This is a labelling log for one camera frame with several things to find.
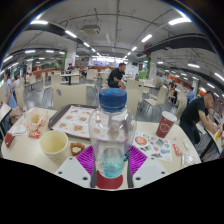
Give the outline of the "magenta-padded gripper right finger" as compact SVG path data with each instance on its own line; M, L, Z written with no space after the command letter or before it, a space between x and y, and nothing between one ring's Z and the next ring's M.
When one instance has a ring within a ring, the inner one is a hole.
M147 157L135 146L129 150L127 183L129 188L140 188L168 175L156 158Z

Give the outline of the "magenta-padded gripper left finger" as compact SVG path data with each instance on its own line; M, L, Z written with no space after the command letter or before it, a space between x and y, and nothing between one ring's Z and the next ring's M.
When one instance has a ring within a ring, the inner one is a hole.
M55 174L81 187L94 188L97 177L93 148L89 146L77 156L69 156Z

